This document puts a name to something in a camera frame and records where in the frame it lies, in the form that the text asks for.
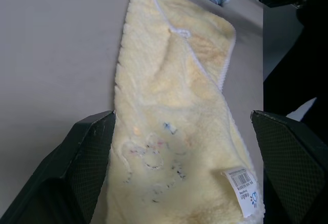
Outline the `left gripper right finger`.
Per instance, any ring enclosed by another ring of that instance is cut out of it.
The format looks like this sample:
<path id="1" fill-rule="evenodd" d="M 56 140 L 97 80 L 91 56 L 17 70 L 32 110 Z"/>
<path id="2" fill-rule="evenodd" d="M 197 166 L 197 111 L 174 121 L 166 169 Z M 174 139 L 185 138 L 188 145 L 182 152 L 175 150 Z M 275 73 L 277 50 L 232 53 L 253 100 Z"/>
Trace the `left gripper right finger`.
<path id="1" fill-rule="evenodd" d="M 255 110 L 264 223 L 327 223 L 327 145 L 305 124 Z"/>

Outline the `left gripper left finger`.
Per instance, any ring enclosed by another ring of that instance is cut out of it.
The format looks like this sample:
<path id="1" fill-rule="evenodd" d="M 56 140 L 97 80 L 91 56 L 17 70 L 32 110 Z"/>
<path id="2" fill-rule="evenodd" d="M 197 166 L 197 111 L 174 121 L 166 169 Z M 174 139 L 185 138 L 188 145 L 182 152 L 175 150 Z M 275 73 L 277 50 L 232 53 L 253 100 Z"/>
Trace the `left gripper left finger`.
<path id="1" fill-rule="evenodd" d="M 109 164 L 115 113 L 77 122 L 33 172 L 1 223 L 90 223 Z"/>

